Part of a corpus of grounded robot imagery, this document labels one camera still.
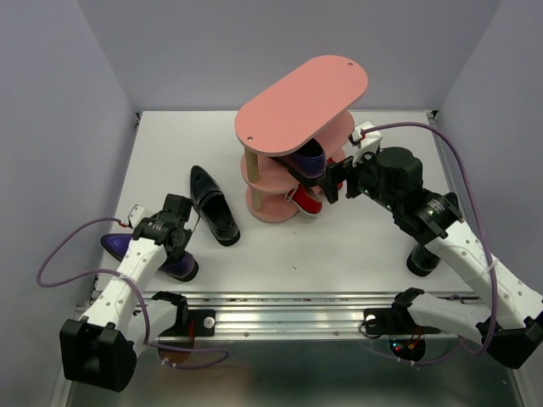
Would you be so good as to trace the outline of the purple loafer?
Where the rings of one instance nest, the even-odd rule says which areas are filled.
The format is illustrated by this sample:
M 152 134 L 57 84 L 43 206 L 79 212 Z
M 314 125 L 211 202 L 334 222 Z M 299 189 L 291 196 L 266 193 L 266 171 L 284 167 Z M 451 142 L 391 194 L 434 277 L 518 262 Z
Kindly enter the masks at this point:
M 110 233 L 100 238 L 103 249 L 115 259 L 121 261 L 128 249 L 132 235 L 129 233 Z M 167 260 L 160 268 L 163 274 L 180 282 L 190 282 L 199 272 L 199 264 L 188 251 L 179 260 Z
M 315 139 L 293 153 L 272 159 L 286 167 L 291 176 L 307 187 L 315 187 L 326 172 L 327 157 L 322 145 Z

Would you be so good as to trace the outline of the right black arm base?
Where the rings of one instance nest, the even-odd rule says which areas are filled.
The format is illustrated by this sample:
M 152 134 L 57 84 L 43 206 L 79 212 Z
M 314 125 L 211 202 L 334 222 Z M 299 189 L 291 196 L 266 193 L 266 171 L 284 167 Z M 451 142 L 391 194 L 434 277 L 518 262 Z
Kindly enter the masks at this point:
M 365 309 L 358 332 L 369 338 L 381 336 L 417 336 L 440 334 L 441 330 L 431 326 L 419 326 L 406 310 L 392 308 Z

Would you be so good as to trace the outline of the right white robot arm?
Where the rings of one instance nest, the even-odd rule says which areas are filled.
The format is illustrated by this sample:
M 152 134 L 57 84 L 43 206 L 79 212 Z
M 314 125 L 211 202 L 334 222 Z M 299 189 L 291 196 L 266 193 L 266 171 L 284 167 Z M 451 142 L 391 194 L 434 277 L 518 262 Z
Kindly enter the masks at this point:
M 479 343 L 501 365 L 520 368 L 542 343 L 542 296 L 485 252 L 456 195 L 426 189 L 422 162 L 405 148 L 367 152 L 360 163 L 348 157 L 328 164 L 318 184 L 329 203 L 338 200 L 340 182 L 347 186 L 347 198 L 364 195 L 380 204 L 416 241 L 406 261 L 411 273 L 427 276 L 445 263 L 482 302 L 462 304 L 408 288 L 389 308 L 367 311 L 375 317 L 364 322 L 370 335 L 449 332 Z

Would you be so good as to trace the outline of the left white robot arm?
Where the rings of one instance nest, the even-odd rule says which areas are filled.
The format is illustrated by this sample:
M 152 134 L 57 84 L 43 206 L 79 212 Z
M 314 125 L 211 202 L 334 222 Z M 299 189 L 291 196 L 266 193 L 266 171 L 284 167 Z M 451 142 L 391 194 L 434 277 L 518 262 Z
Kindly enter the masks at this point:
M 184 258 L 192 236 L 185 227 L 191 210 L 189 198 L 169 194 L 154 215 L 131 211 L 132 238 L 120 265 L 94 304 L 60 330 L 66 379 L 120 392 L 151 341 L 162 332 L 178 334 L 188 327 L 185 297 L 159 292 L 144 301 L 143 292 L 161 267 Z

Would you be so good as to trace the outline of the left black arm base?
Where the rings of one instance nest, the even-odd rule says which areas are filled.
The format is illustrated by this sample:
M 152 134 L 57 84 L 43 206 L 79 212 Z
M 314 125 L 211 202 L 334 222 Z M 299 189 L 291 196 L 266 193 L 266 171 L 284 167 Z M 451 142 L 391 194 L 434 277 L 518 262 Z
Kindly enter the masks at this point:
M 148 305 L 156 304 L 169 304 L 176 311 L 174 322 L 167 326 L 160 336 L 195 338 L 215 335 L 216 311 L 214 309 L 193 309 L 185 296 L 169 292 L 156 293 Z

